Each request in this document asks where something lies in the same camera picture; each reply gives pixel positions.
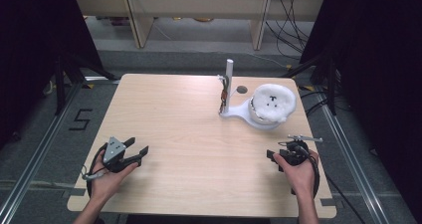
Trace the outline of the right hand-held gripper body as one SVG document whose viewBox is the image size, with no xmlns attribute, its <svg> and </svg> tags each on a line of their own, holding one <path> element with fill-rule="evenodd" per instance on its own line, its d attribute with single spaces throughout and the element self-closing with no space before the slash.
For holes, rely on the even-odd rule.
<svg viewBox="0 0 422 224">
<path fill-rule="evenodd" d="M 285 149 L 279 151 L 279 155 L 291 166 L 302 164 L 310 157 L 308 141 L 322 142 L 322 138 L 304 135 L 288 135 L 290 141 L 280 142 Z"/>
</svg>

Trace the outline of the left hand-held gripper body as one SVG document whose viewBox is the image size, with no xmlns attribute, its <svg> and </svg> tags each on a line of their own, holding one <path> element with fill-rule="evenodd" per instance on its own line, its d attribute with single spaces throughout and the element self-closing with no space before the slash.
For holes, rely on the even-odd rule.
<svg viewBox="0 0 422 224">
<path fill-rule="evenodd" d="M 105 144 L 105 153 L 102 158 L 103 166 L 110 172 L 118 173 L 128 167 L 124 157 L 126 148 L 123 142 L 111 137 Z"/>
</svg>

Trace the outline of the white fluffy plush hat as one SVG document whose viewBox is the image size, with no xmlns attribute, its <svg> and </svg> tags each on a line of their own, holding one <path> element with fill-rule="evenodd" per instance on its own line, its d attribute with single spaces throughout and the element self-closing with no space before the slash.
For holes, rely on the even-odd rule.
<svg viewBox="0 0 422 224">
<path fill-rule="evenodd" d="M 295 111 L 297 98 L 287 87 L 263 84 L 255 89 L 250 103 L 252 117 L 261 123 L 285 122 Z"/>
</svg>

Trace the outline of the white display stand with dome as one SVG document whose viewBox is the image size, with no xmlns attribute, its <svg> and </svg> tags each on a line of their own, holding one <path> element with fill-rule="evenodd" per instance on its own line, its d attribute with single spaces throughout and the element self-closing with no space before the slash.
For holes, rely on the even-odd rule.
<svg viewBox="0 0 422 224">
<path fill-rule="evenodd" d="M 255 118 L 252 117 L 251 114 L 251 98 L 247 98 L 241 105 L 233 107 L 230 105 L 230 99 L 231 97 L 237 93 L 236 89 L 234 91 L 231 91 L 232 86 L 232 78 L 233 78 L 233 69 L 234 69 L 234 61 L 232 59 L 226 60 L 226 72 L 224 75 L 226 75 L 229 78 L 229 88 L 228 88 L 228 97 L 227 97 L 227 106 L 225 108 L 225 111 L 223 113 L 219 113 L 219 116 L 221 117 L 238 117 L 242 120 L 244 120 L 246 123 L 248 123 L 250 126 L 257 128 L 257 129 L 273 129 L 278 127 L 281 123 L 273 122 L 273 123 L 261 123 L 257 122 Z"/>
</svg>

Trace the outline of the person's right hand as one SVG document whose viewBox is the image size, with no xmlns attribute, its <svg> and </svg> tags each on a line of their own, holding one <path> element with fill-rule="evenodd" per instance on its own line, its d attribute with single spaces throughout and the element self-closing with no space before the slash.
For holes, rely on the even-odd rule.
<svg viewBox="0 0 422 224">
<path fill-rule="evenodd" d="M 318 162 L 318 155 L 313 150 L 310 150 L 310 156 L 310 160 L 306 160 L 296 166 L 291 166 L 278 153 L 273 155 L 276 163 L 284 171 L 287 180 L 295 191 L 298 199 L 314 199 L 315 172 L 313 160 Z"/>
</svg>

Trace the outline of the person's left hand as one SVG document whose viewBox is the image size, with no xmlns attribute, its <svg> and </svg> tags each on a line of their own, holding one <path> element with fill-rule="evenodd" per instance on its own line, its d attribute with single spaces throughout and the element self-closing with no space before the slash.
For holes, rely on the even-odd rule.
<svg viewBox="0 0 422 224">
<path fill-rule="evenodd" d="M 90 201 L 93 203 L 105 204 L 116 194 L 124 179 L 138 168 L 138 164 L 133 163 L 118 173 L 107 171 L 103 165 L 104 153 L 103 150 L 100 152 L 94 166 L 94 171 L 100 170 L 104 175 L 92 182 Z"/>
</svg>

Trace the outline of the dark curtain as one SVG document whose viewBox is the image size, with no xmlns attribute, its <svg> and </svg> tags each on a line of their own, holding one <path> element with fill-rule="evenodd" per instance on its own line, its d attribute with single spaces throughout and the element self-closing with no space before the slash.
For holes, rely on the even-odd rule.
<svg viewBox="0 0 422 224">
<path fill-rule="evenodd" d="M 422 0 L 323 0 L 303 58 L 332 37 L 345 96 L 422 224 Z"/>
<path fill-rule="evenodd" d="M 0 0 L 0 148 L 21 127 L 57 63 L 104 69 L 77 0 Z"/>
</svg>

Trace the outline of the light wooden shelf unit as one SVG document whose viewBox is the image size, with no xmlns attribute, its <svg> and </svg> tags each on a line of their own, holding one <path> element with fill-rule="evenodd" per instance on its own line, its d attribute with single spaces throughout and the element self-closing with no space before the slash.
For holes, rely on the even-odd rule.
<svg viewBox="0 0 422 224">
<path fill-rule="evenodd" d="M 249 22 L 259 50 L 268 20 L 312 22 L 323 0 L 77 0 L 88 16 L 126 17 L 138 48 L 145 46 L 155 17 L 240 19 Z"/>
</svg>

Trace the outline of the aluminium floor rail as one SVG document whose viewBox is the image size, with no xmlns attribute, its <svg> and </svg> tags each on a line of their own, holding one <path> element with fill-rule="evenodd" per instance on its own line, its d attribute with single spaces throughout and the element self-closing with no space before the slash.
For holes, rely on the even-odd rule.
<svg viewBox="0 0 422 224">
<path fill-rule="evenodd" d="M 337 117 L 331 112 L 327 105 L 322 105 L 321 109 L 374 224 L 390 224 L 381 202 L 377 197 L 374 188 L 370 184 L 355 153 L 353 152 L 349 140 L 347 139 Z"/>
<path fill-rule="evenodd" d="M 69 88 L 69 91 L 65 96 L 65 103 L 63 104 L 63 107 L 57 114 L 54 115 L 46 132 L 38 143 L 37 148 L 34 150 L 31 158 L 27 161 L 24 170 L 20 174 L 19 178 L 14 182 L 7 198 L 0 206 L 0 224 L 9 224 L 13 219 L 33 177 L 38 172 L 41 163 L 49 151 L 53 143 L 53 139 L 57 136 L 60 126 L 62 125 L 75 96 L 78 94 L 82 86 L 82 84 L 75 84 L 71 85 Z"/>
</svg>

